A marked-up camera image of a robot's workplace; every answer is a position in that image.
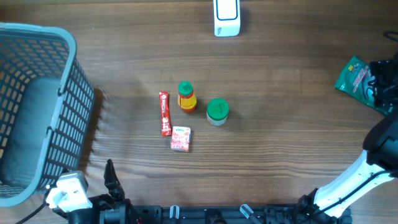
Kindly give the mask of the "red yellow sauce bottle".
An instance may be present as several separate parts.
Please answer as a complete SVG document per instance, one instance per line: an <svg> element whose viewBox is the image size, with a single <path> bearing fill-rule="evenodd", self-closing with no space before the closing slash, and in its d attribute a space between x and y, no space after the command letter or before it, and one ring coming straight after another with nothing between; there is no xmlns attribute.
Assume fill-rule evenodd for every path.
<svg viewBox="0 0 398 224"><path fill-rule="evenodd" d="M178 86L178 105L185 113L191 113L197 108L193 85L188 81L182 81Z"/></svg>

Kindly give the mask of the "red pink small carton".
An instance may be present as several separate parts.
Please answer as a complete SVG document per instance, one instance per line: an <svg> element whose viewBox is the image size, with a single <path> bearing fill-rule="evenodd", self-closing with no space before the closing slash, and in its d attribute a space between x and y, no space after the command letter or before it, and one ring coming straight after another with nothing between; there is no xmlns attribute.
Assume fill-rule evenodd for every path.
<svg viewBox="0 0 398 224"><path fill-rule="evenodd" d="M192 130L189 127L174 126L170 148L173 151L188 152L190 148L190 137Z"/></svg>

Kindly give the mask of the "green 3M product pack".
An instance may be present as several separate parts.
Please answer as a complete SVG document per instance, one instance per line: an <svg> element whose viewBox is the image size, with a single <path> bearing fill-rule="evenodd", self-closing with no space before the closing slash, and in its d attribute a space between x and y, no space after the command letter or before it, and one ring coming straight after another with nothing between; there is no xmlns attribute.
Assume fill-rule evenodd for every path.
<svg viewBox="0 0 398 224"><path fill-rule="evenodd" d="M335 83L337 90L343 91L363 104L382 114L389 114L392 108L376 107L374 104L373 88L369 82L375 80L371 75L369 65L357 56L353 56L342 69Z"/></svg>

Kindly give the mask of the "green lid glass jar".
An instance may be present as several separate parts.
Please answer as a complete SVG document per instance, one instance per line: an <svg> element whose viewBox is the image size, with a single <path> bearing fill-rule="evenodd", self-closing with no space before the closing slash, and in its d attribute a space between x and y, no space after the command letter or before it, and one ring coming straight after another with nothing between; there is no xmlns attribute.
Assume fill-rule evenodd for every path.
<svg viewBox="0 0 398 224"><path fill-rule="evenodd" d="M229 104L222 98L212 99L206 109L207 120L213 126L221 126L225 124L229 115Z"/></svg>

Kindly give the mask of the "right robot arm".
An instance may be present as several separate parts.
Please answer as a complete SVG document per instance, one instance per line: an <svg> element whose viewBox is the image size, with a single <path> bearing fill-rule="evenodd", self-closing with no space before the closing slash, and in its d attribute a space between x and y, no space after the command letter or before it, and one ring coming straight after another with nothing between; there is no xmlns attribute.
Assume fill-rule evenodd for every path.
<svg viewBox="0 0 398 224"><path fill-rule="evenodd" d="M295 223L341 223L357 199L397 178L397 59L365 63L354 56L335 88L384 114L366 135L358 159L329 184L296 205Z"/></svg>

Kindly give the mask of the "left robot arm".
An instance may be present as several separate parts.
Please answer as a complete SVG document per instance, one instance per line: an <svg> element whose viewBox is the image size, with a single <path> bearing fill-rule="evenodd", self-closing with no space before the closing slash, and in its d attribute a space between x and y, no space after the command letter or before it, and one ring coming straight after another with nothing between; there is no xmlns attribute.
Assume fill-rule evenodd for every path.
<svg viewBox="0 0 398 224"><path fill-rule="evenodd" d="M109 193L90 197L93 206L70 212L68 223L141 224L140 215L125 197L111 159L107 160L104 170L104 185Z"/></svg>

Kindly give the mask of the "red snack bar wrapper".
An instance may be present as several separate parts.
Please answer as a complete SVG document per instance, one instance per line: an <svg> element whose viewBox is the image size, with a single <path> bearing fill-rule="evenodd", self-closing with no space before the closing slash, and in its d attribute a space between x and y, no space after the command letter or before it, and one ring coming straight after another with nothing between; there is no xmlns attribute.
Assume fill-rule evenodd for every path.
<svg viewBox="0 0 398 224"><path fill-rule="evenodd" d="M170 95L167 91L159 92L162 136L172 135L172 125L171 125L170 110L169 110L169 96Z"/></svg>

